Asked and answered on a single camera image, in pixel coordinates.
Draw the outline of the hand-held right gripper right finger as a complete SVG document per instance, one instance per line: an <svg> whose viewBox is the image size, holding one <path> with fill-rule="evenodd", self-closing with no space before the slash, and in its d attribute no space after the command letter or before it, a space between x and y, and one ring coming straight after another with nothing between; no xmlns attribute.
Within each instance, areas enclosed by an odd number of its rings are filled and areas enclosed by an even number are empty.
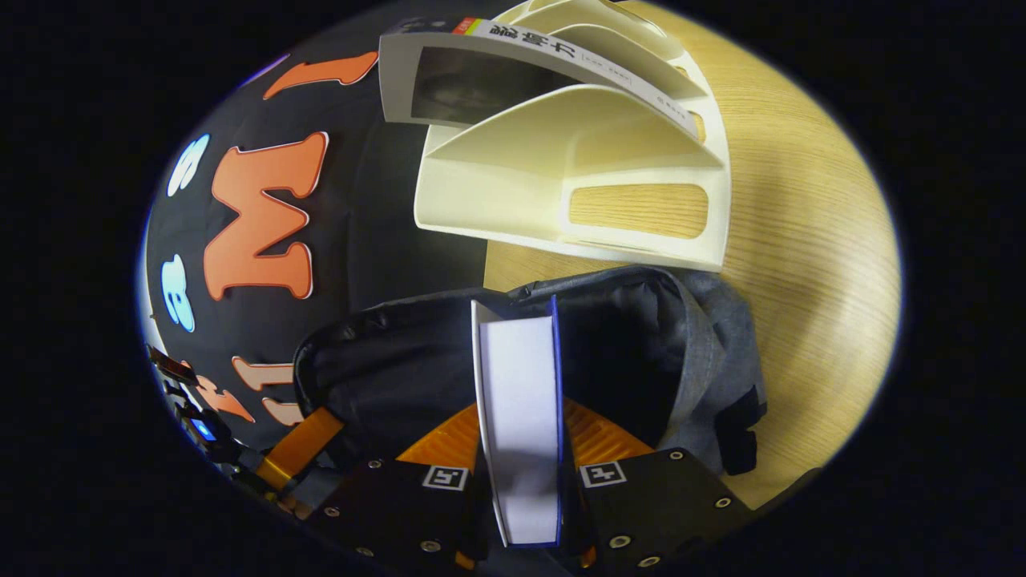
<svg viewBox="0 0 1026 577"><path fill-rule="evenodd" d="M688 450L654 450L571 399L563 415L559 550L576 574L652 574L755 518Z"/></svg>

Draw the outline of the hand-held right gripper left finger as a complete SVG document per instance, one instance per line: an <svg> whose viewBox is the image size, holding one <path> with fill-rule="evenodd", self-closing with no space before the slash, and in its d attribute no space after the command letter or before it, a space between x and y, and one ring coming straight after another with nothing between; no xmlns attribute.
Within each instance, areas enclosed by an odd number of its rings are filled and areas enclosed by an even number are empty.
<svg viewBox="0 0 1026 577"><path fill-rule="evenodd" d="M478 410L467 406L395 459L349 471L307 527L388 574L471 574L490 540L480 443Z"/></svg>

